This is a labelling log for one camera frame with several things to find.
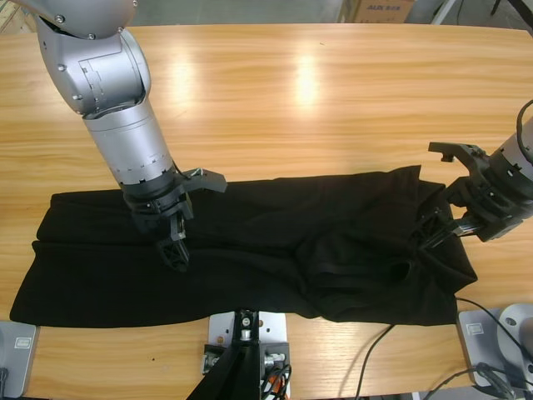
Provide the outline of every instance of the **gray floor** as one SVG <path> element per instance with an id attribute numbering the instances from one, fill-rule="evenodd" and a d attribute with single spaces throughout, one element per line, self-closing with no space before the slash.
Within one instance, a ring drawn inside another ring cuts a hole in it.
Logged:
<path id="1" fill-rule="evenodd" d="M 444 0 L 417 0 L 408 23 L 429 23 Z M 444 24 L 525 29 L 515 9 L 502 0 L 490 16 L 495 0 L 461 0 Z M 203 23 L 334 23 L 342 0 L 139 0 L 132 25 Z"/>
<path id="2" fill-rule="evenodd" d="M 139 0 L 132 25 L 332 23 L 341 0 Z"/>

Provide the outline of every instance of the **robotic arm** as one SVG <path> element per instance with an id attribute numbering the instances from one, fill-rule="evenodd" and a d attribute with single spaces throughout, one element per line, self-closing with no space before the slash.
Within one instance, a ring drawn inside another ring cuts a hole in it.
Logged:
<path id="1" fill-rule="evenodd" d="M 423 248 L 434 248 L 449 236 L 476 235 L 482 242 L 500 238 L 533 215 L 533 118 L 522 126 L 529 101 L 519 111 L 516 132 L 490 156 L 477 146 L 432 142 L 430 152 L 464 164 L 468 177 L 457 178 L 441 194 L 463 217 L 449 219 L 440 209 L 426 209 L 419 233 Z"/>
<path id="2" fill-rule="evenodd" d="M 82 116 L 124 193 L 139 229 L 171 268 L 184 271 L 187 193 L 226 190 L 225 178 L 172 160 L 148 99 L 151 80 L 137 41 L 125 29 L 137 0 L 15 0 L 36 19 L 42 58 L 57 90 Z"/>

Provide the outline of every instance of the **screw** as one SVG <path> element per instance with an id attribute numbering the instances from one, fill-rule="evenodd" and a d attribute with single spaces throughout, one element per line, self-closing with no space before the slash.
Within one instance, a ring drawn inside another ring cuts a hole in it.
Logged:
<path id="1" fill-rule="evenodd" d="M 250 342 L 252 340 L 252 331 L 250 329 L 242 329 L 241 340 L 243 342 Z"/>

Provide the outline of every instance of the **black cloth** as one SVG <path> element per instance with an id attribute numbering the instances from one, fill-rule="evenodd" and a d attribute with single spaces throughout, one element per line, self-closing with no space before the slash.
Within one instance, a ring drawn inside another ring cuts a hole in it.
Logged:
<path id="1" fill-rule="evenodd" d="M 476 275 L 457 238 L 433 254 L 416 250 L 419 205 L 444 187 L 420 181 L 419 171 L 193 192 L 185 273 L 162 265 L 120 191 L 55 194 L 10 317 L 113 328 L 250 308 L 337 322 L 453 323 L 454 293 Z"/>

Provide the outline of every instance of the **wooden table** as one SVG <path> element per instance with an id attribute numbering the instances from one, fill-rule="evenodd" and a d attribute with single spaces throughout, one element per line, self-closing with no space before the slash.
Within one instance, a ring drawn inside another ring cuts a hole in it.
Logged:
<path id="1" fill-rule="evenodd" d="M 533 95 L 526 32 L 359 24 L 132 30 L 175 160 L 229 181 L 421 163 L 422 178 L 450 183 L 465 169 L 441 163 L 428 142 L 492 151 Z M 0 318 L 7 319 L 50 196 L 116 184 L 52 85 L 36 36 L 2 37 L 0 54 Z M 531 237 L 533 222 L 491 243 L 465 240 L 479 282 L 461 295 L 490 307 L 532 302 Z M 293 398 L 353 396 L 364 352 L 384 326 L 287 319 Z M 27 394 L 184 398 L 201 378 L 206 339 L 207 320 L 45 327 Z M 427 389 L 465 365 L 454 326 L 397 327 L 372 354 L 362 392 Z"/>

